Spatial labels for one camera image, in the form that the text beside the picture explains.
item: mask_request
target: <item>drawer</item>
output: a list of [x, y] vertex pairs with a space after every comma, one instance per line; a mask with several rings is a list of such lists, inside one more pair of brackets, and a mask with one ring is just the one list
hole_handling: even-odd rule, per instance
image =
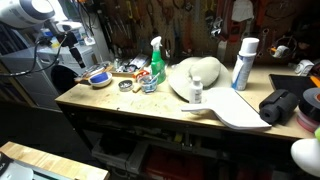
[[125, 170], [130, 173], [139, 174], [147, 152], [149, 144], [145, 142], [137, 142], [132, 153], [119, 153], [116, 155], [105, 154], [100, 147], [100, 141], [92, 149], [92, 156], [99, 159], [101, 162]]

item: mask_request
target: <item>small white bottle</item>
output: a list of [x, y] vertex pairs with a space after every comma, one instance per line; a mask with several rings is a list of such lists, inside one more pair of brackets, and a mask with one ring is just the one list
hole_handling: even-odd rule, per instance
[[190, 85], [190, 104], [200, 104], [202, 101], [203, 84], [201, 83], [201, 77], [194, 76]]

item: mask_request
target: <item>cable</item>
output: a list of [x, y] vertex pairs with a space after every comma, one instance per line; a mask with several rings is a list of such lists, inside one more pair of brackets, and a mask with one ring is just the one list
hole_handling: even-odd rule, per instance
[[59, 54], [60, 54], [60, 50], [61, 50], [62, 44], [64, 43], [64, 41], [65, 41], [66, 39], [67, 39], [67, 35], [64, 35], [64, 38], [63, 38], [63, 40], [62, 40], [61, 43], [60, 43], [60, 46], [59, 46], [59, 48], [58, 48], [58, 52], [57, 52], [57, 54], [56, 54], [56, 56], [55, 56], [55, 59], [52, 61], [52, 63], [51, 63], [49, 66], [47, 66], [47, 67], [45, 67], [45, 68], [42, 68], [42, 69], [38, 69], [38, 70], [36, 70], [36, 71], [32, 71], [32, 72], [40, 72], [40, 71], [49, 69], [50, 67], [52, 67], [53, 65], [55, 65], [56, 62], [57, 62], [57, 60], [58, 60], [58, 58], [59, 58]]
[[0, 77], [19, 77], [19, 76], [24, 76], [24, 75], [30, 74], [34, 70], [34, 68], [36, 67], [36, 58], [37, 58], [36, 52], [37, 52], [39, 44], [40, 44], [40, 41], [37, 41], [36, 46], [34, 47], [35, 54], [33, 56], [33, 64], [32, 64], [32, 67], [30, 68], [30, 70], [22, 71], [22, 72], [18, 72], [18, 73], [1, 73]]
[[[64, 37], [63, 41], [61, 42], [61, 44], [62, 44], [66, 39], [67, 39], [67, 36], [65, 35], [65, 37]], [[59, 50], [58, 50], [58, 53], [57, 53], [57, 55], [56, 55], [55, 60], [54, 60], [48, 67], [34, 71], [34, 68], [36, 67], [36, 63], [37, 63], [37, 50], [38, 50], [38, 46], [39, 46], [40, 44], [42, 44], [42, 43], [43, 43], [42, 40], [39, 40], [39, 41], [36, 42], [36, 46], [34, 47], [33, 63], [32, 63], [32, 66], [31, 66], [30, 70], [22, 71], [22, 72], [18, 72], [18, 73], [0, 73], [0, 77], [19, 77], [19, 76], [24, 76], [24, 75], [27, 75], [27, 74], [30, 74], [30, 73], [33, 73], [33, 72], [39, 72], [39, 71], [48, 69], [49, 67], [53, 66], [53, 65], [55, 64], [55, 62], [57, 61], [58, 57], [59, 57], [60, 49], [61, 49], [61, 44], [60, 44], [60, 46], [59, 46]]]

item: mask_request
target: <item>white spray can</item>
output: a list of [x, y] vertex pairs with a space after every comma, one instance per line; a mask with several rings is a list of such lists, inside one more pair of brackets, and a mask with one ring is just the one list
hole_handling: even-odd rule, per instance
[[246, 88], [249, 74], [256, 56], [259, 39], [244, 38], [237, 56], [237, 62], [232, 74], [232, 88], [243, 91]]

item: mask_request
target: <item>bottle cap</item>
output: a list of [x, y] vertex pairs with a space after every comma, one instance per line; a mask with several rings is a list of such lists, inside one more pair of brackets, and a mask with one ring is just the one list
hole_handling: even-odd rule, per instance
[[159, 51], [161, 45], [161, 36], [155, 37], [151, 41], [151, 46], [153, 46], [154, 51]]
[[201, 77], [200, 76], [194, 76], [194, 77], [192, 77], [192, 80], [193, 80], [193, 84], [199, 85], [200, 81], [201, 81]]
[[258, 45], [259, 45], [258, 38], [244, 38], [241, 44], [239, 55], [255, 56]]

